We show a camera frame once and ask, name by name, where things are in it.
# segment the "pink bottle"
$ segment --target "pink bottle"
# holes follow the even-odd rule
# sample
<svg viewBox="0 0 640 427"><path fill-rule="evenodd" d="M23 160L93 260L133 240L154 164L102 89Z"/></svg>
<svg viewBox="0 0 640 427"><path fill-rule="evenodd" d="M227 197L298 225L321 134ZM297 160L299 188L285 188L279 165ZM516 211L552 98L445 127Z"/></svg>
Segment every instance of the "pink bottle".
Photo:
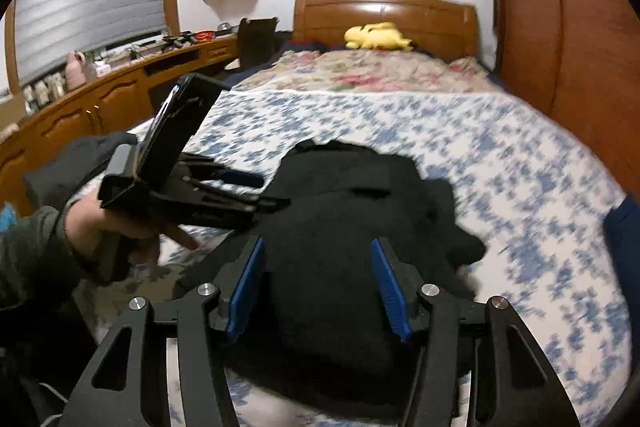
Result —
<svg viewBox="0 0 640 427"><path fill-rule="evenodd" d="M84 55L80 52L69 53L66 56L65 78L66 89L69 91L78 89L78 87L86 82L86 77L84 76Z"/></svg>

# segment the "cabinet door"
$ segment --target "cabinet door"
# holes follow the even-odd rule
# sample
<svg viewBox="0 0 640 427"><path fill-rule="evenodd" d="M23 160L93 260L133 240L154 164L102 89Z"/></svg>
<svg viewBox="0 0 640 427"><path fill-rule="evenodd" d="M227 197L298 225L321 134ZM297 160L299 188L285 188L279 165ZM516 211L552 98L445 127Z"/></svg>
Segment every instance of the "cabinet door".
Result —
<svg viewBox="0 0 640 427"><path fill-rule="evenodd" d="M91 111L101 134L126 131L152 116L142 99L139 76L137 71L126 74L95 90Z"/></svg>
<svg viewBox="0 0 640 427"><path fill-rule="evenodd" d="M69 142L98 133L90 108L89 95L81 96L60 105L37 123L33 146L39 164L53 159Z"/></svg>
<svg viewBox="0 0 640 427"><path fill-rule="evenodd" d="M20 135L0 144L0 208L8 201L19 216L28 216L32 211L22 182L22 175L32 168L27 152L29 143L27 136Z"/></svg>

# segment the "wooden window frame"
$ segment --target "wooden window frame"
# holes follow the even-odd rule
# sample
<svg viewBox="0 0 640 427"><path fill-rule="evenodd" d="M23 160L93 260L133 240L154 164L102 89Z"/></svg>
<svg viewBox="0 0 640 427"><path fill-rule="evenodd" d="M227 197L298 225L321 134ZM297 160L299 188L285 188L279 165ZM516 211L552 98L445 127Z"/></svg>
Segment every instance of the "wooden window frame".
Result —
<svg viewBox="0 0 640 427"><path fill-rule="evenodd" d="M180 33L178 0L162 0L162 3L166 25L172 35L177 35ZM14 94L21 93L18 66L15 60L15 0L11 1L4 14L4 54L9 90Z"/></svg>

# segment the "gray sleeve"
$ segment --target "gray sleeve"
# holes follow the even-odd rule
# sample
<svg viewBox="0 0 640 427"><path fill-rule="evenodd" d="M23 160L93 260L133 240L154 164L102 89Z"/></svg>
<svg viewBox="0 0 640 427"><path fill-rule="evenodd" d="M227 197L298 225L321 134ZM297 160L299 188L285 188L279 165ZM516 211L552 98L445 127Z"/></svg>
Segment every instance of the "gray sleeve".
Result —
<svg viewBox="0 0 640 427"><path fill-rule="evenodd" d="M66 298L84 270L66 237L64 217L44 206L0 235L0 311L31 298Z"/></svg>

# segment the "metal screw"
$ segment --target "metal screw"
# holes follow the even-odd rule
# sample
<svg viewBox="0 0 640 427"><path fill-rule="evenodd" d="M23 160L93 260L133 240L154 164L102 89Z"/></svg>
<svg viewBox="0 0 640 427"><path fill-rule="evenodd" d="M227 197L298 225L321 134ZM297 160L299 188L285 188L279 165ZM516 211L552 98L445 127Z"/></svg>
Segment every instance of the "metal screw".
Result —
<svg viewBox="0 0 640 427"><path fill-rule="evenodd" d="M213 295L216 291L218 291L218 289L216 288L215 285L211 284L210 282L206 282L198 286L198 293L203 297Z"/></svg>
<svg viewBox="0 0 640 427"><path fill-rule="evenodd" d="M440 288L438 288L434 284L423 284L422 288L420 288L420 291L427 296L433 297L440 293Z"/></svg>
<svg viewBox="0 0 640 427"><path fill-rule="evenodd" d="M129 308L132 310L141 310L146 305L146 299L144 297L133 297L129 301Z"/></svg>
<svg viewBox="0 0 640 427"><path fill-rule="evenodd" d="M498 308L499 310L505 310L509 307L509 301L499 295L491 297L491 304L494 308Z"/></svg>

